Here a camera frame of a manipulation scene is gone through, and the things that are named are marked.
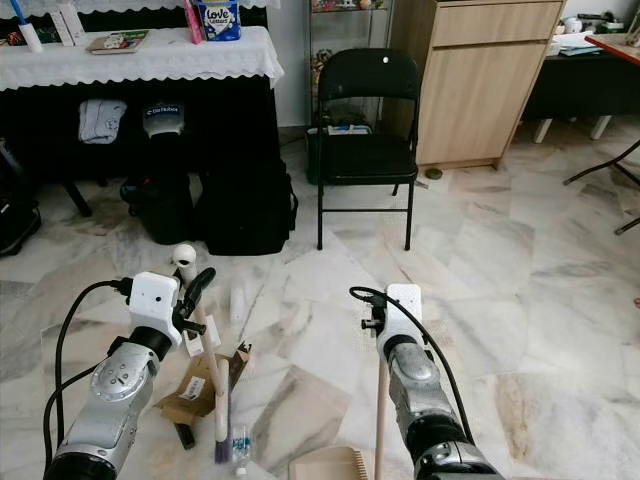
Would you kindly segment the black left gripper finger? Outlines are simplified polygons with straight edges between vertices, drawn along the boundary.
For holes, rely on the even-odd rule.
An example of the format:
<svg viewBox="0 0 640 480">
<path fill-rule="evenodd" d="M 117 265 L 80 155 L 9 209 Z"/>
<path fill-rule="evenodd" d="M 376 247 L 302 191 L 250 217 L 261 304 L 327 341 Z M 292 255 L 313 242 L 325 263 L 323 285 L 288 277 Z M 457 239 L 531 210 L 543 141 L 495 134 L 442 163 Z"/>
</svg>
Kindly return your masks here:
<svg viewBox="0 0 640 480">
<path fill-rule="evenodd" d="M 218 271 L 215 268 L 178 268 L 180 285 L 183 287 L 182 300 L 178 303 L 178 314 L 182 319 L 191 319 L 192 314 L 201 310 L 202 297 Z"/>
</svg>

